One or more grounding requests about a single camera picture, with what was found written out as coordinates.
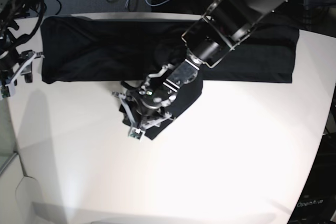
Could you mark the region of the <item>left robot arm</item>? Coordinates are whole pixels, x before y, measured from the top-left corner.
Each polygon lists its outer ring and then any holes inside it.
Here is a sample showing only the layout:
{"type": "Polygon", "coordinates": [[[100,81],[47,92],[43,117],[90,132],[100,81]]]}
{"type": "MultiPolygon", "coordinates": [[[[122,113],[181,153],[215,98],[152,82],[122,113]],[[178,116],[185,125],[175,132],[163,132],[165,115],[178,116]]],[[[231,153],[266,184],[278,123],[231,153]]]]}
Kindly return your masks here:
{"type": "Polygon", "coordinates": [[[140,140],[147,130],[174,120],[167,110],[182,86],[194,81],[202,65],[214,68],[250,37],[257,24],[286,0],[214,0],[181,39],[186,55],[148,74],[137,86],[115,93],[130,122],[129,137],[140,140]]]}

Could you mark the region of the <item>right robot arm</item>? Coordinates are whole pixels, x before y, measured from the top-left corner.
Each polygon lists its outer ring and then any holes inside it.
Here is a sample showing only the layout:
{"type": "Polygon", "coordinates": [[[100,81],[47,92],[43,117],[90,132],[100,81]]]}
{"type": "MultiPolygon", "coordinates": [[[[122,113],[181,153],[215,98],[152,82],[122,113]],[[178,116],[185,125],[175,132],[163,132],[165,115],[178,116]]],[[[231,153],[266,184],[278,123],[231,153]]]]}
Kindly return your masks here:
{"type": "Polygon", "coordinates": [[[42,52],[26,50],[21,53],[17,47],[27,43],[37,33],[45,14],[44,0],[1,0],[1,100],[15,94],[17,78],[23,76],[25,82],[33,81],[33,60],[42,56],[42,52]],[[16,19],[29,15],[28,11],[37,13],[37,21],[29,34],[15,37],[11,29],[18,31],[16,19]]]}

